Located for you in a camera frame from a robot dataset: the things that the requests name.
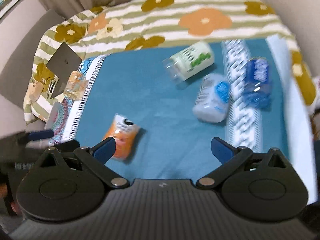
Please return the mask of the green label clear cup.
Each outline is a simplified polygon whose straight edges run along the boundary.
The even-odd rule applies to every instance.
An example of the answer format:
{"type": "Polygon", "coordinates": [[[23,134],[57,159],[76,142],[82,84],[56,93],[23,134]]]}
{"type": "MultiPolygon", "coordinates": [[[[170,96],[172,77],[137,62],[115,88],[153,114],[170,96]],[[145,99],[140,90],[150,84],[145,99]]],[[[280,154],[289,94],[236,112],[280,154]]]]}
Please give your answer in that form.
{"type": "Polygon", "coordinates": [[[204,41],[196,42],[163,61],[176,84],[182,83],[214,64],[214,52],[204,41]]]}

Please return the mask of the blue plastic cup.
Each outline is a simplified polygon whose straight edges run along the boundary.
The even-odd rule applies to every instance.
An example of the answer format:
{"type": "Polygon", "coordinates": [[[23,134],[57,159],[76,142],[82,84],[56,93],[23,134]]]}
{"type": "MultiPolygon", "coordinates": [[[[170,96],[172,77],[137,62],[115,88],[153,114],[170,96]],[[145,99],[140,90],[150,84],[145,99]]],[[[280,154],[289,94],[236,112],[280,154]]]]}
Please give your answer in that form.
{"type": "Polygon", "coordinates": [[[246,65],[242,96],[250,107],[266,109],[271,103],[270,65],[264,57],[254,57],[246,65]]]}

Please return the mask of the grey laptop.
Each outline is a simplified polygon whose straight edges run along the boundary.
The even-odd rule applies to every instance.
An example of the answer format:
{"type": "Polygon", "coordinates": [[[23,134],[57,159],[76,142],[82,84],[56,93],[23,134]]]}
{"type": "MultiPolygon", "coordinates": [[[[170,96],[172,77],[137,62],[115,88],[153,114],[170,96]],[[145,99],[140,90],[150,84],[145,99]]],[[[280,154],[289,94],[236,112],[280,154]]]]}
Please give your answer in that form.
{"type": "Polygon", "coordinates": [[[47,63],[47,68],[58,78],[49,90],[52,99],[63,93],[71,72],[78,70],[81,62],[82,59],[71,47],[62,42],[47,63]]]}

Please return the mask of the white label plastic cup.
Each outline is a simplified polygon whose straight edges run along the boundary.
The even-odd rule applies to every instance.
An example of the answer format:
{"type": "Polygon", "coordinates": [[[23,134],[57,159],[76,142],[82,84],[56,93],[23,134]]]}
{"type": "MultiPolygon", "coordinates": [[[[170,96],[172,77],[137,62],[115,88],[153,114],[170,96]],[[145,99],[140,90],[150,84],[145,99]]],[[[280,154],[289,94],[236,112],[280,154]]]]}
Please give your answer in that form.
{"type": "Polygon", "coordinates": [[[230,85],[221,74],[206,75],[197,94],[193,114],[201,121],[220,123],[229,110],[230,85]]]}

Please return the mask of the floral striped blanket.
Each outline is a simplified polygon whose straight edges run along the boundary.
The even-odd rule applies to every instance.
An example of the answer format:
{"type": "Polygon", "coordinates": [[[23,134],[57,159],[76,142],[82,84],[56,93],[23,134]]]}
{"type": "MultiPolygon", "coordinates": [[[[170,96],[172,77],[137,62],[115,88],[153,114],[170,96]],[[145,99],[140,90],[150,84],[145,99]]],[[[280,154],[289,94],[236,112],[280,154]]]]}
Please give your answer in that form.
{"type": "Polygon", "coordinates": [[[124,50],[273,34],[285,38],[292,55],[293,75],[308,112],[313,114],[317,88],[295,36],[262,0],[131,0],[114,7],[84,10],[44,33],[24,97],[24,119],[27,123],[46,121],[53,104],[62,101],[61,96],[52,95],[57,76],[46,65],[63,43],[84,60],[124,50]]]}

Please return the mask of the teal patterned cloth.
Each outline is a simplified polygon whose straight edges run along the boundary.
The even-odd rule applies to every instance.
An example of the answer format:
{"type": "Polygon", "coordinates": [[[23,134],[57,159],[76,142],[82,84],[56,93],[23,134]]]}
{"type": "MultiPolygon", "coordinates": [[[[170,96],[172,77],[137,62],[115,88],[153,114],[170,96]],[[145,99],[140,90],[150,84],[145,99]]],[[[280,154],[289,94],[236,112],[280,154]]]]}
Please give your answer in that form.
{"type": "Polygon", "coordinates": [[[176,87],[163,61],[180,47],[122,51],[86,59],[80,64],[88,86],[79,101],[65,99],[53,107],[55,132],[50,144],[76,139],[92,147],[99,143],[116,114],[140,127],[127,161],[109,160],[107,166],[128,180],[198,180],[220,165],[211,140],[220,137],[233,146],[255,152],[279,148],[305,184],[309,203],[318,199],[313,134],[308,111],[290,71],[285,39],[212,43],[215,62],[176,87]],[[242,99],[245,63],[264,57],[270,64],[271,104],[248,107],[242,99]],[[202,122],[193,106],[203,77],[218,73],[231,87],[229,110],[218,124],[202,122]]]}

